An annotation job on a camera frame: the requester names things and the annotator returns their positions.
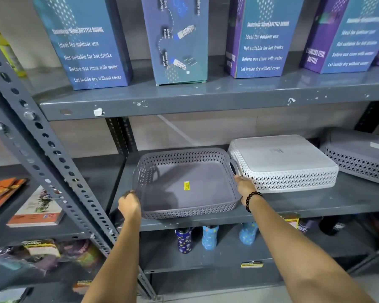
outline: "person's right arm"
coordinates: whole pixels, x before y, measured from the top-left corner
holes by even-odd
[[[235,176],[245,205],[255,190],[251,180]],[[375,303],[319,246],[282,219],[259,195],[249,209],[295,303]]]

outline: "white floor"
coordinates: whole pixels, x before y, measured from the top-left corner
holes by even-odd
[[[359,277],[356,281],[379,303],[379,275]],[[151,302],[138,299],[138,303]],[[213,292],[195,292],[180,295],[160,296],[159,302],[168,303],[292,303],[285,286],[267,288],[240,288]]]

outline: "dark blue patterned bottle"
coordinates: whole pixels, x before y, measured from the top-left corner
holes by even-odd
[[[186,229],[175,229],[175,234],[177,235],[178,240],[178,250],[187,254],[192,251],[192,227]]]
[[[240,231],[240,241],[248,246],[252,245],[255,240],[255,235],[258,231],[258,225],[255,222],[243,223],[243,228]]]
[[[204,225],[202,227],[204,233],[202,235],[202,245],[207,250],[213,250],[217,245],[218,225]]]

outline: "black beaded bracelet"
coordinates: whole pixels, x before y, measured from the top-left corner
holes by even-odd
[[[255,192],[252,192],[248,195],[247,199],[246,199],[246,209],[249,213],[251,213],[250,209],[248,208],[248,206],[250,205],[250,199],[253,195],[259,195],[259,196],[263,196],[263,194],[261,192],[258,192],[258,191],[255,191]]]

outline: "hand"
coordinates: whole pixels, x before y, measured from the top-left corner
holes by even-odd
[[[250,193],[257,191],[253,182],[246,177],[240,177],[237,174],[234,175],[234,180],[237,183],[237,190],[242,195],[241,202],[246,206],[246,199]]]
[[[128,190],[118,200],[118,209],[126,221],[134,221],[140,224],[142,219],[142,210],[140,202],[133,190]]]

